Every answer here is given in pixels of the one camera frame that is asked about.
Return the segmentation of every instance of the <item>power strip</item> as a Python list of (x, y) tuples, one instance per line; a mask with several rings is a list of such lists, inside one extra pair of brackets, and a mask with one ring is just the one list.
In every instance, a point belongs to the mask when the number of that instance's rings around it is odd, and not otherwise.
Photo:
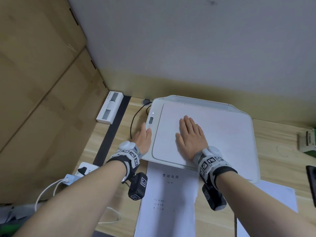
[[(85, 171), (85, 175), (89, 174), (91, 171), (94, 171), (96, 170), (97, 168), (99, 168), (98, 166), (95, 166), (93, 164), (89, 164), (89, 163), (86, 163), (86, 162), (82, 162), (80, 165), (79, 165), (79, 168), (78, 169), (81, 169), (83, 167), (86, 167), (87, 170)], [(71, 174), (67, 174), (65, 176), (65, 180), (62, 181), (63, 184), (66, 184), (66, 185), (71, 185), (72, 183), (74, 183), (75, 181), (79, 180), (81, 177), (83, 177), (84, 175), (79, 173), (79, 171), (76, 171), (76, 173), (74, 175), (71, 175)]]

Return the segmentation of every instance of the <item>wood grain surface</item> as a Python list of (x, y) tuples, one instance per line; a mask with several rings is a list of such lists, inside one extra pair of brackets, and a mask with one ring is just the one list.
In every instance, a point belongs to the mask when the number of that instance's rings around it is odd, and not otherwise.
[[(121, 125), (113, 140), (106, 160), (116, 152), (119, 144), (129, 140), (130, 124), (134, 114), (142, 106), (140, 98), (132, 97), (122, 119)], [(142, 122), (147, 119), (144, 107), (135, 117), (132, 126), (134, 133)], [(297, 150), (297, 134), (304, 128), (279, 123), (253, 120), (256, 146), (259, 158), (261, 179), (292, 187), (296, 191), (299, 213), (316, 225), (316, 208), (305, 171), (306, 165), (316, 166), (316, 158)], [(108, 125), (97, 124), (95, 130), (78, 162), (92, 163), (106, 134)], [(146, 173), (148, 162), (141, 160), (139, 171)], [(195, 202), (196, 236), (235, 236), (235, 217), (227, 206), (222, 211), (212, 211), (202, 193), (203, 182), (199, 182), (198, 196)], [(122, 220), (114, 224), (99, 224), (96, 230), (117, 236), (131, 237), (134, 235), (140, 201), (131, 200), (125, 184), (119, 186), (110, 207), (119, 211)], [(106, 211), (102, 221), (113, 221), (115, 215)]]

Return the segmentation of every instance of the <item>forearm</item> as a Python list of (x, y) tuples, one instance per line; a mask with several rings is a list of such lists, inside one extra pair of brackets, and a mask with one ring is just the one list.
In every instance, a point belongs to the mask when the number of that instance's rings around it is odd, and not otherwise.
[(237, 173), (219, 175), (216, 186), (250, 236), (315, 236), (315, 226)]
[(122, 162), (105, 164), (50, 199), (14, 237), (90, 237), (125, 175)]

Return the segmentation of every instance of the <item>person's left arm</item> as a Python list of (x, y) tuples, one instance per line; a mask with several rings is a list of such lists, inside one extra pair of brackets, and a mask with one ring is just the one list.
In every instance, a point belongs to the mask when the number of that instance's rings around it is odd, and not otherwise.
[[(131, 141), (146, 154), (151, 130), (146, 130), (143, 123)], [(14, 237), (90, 237), (125, 175), (124, 163), (106, 163), (51, 198)]]

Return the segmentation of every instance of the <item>green and white box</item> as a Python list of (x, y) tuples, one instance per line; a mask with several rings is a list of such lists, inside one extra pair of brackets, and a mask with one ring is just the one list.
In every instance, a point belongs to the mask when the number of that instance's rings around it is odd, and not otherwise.
[(299, 136), (299, 150), (307, 155), (316, 157), (316, 129), (311, 129)]

